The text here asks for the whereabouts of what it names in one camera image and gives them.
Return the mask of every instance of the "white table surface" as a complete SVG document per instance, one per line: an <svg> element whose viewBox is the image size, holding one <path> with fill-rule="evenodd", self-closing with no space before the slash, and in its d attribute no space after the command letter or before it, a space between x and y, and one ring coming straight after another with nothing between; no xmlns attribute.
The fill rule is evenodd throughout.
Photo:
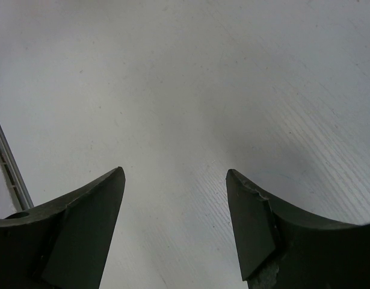
<svg viewBox="0 0 370 289"><path fill-rule="evenodd" d="M370 0L0 1L0 122L36 205L125 169L101 289L247 288L229 168L370 222Z"/></svg>

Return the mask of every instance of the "black plastic part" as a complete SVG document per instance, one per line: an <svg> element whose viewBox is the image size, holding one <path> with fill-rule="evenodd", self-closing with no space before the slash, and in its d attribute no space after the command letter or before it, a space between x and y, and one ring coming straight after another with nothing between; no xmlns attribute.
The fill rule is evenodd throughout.
<svg viewBox="0 0 370 289"><path fill-rule="evenodd" d="M119 167L0 219L0 289L98 289L124 189Z"/></svg>
<svg viewBox="0 0 370 289"><path fill-rule="evenodd" d="M242 279L250 289L370 289L370 224L304 211L236 170L226 182Z"/></svg>

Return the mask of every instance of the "scratched surface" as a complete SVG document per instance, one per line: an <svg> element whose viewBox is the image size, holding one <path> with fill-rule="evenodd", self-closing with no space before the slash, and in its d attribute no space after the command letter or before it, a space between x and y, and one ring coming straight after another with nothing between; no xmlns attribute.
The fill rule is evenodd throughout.
<svg viewBox="0 0 370 289"><path fill-rule="evenodd" d="M101 289L247 288L229 168L370 222L370 1L0 1L0 121L37 205L125 168Z"/></svg>

